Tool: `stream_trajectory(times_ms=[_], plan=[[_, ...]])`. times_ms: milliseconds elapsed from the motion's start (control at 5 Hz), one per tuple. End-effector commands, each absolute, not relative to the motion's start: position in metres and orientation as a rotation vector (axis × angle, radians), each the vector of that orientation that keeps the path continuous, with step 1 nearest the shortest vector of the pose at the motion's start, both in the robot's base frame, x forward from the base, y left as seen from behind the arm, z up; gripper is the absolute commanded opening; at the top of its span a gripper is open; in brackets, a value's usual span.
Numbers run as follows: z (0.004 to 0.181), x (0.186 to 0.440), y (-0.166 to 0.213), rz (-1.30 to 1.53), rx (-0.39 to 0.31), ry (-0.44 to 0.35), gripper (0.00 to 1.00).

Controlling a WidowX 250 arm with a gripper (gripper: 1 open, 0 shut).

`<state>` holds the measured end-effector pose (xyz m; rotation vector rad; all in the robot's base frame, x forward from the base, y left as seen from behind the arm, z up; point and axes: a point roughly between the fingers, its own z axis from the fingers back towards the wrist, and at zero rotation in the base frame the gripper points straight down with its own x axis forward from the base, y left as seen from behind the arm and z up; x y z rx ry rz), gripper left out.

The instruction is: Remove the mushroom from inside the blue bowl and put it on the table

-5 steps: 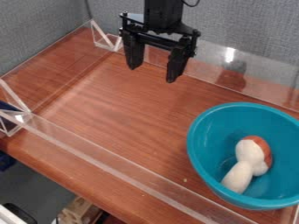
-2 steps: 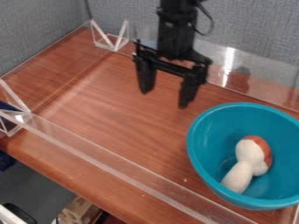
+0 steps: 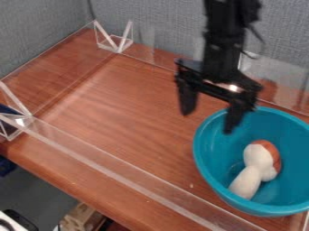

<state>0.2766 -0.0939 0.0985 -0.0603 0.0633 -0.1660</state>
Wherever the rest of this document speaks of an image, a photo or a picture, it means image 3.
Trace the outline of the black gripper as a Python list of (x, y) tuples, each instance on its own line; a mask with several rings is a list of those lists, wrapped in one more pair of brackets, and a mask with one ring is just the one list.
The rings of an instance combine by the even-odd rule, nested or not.
[(178, 71), (176, 82), (180, 94), (180, 111), (188, 116), (197, 107), (198, 93), (202, 92), (224, 101), (230, 101), (225, 119), (225, 134), (240, 125), (244, 115), (255, 108), (263, 85), (241, 71), (235, 71), (228, 79), (204, 74), (204, 63), (198, 60), (174, 60)]

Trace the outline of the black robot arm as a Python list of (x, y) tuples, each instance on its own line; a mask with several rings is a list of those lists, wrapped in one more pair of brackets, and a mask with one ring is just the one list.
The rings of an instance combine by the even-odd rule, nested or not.
[(260, 0), (204, 0), (204, 59), (176, 60), (181, 113), (194, 111), (202, 93), (229, 102), (224, 127), (228, 134), (253, 111), (264, 89), (240, 70), (247, 33), (256, 31), (253, 23), (260, 20), (261, 7)]

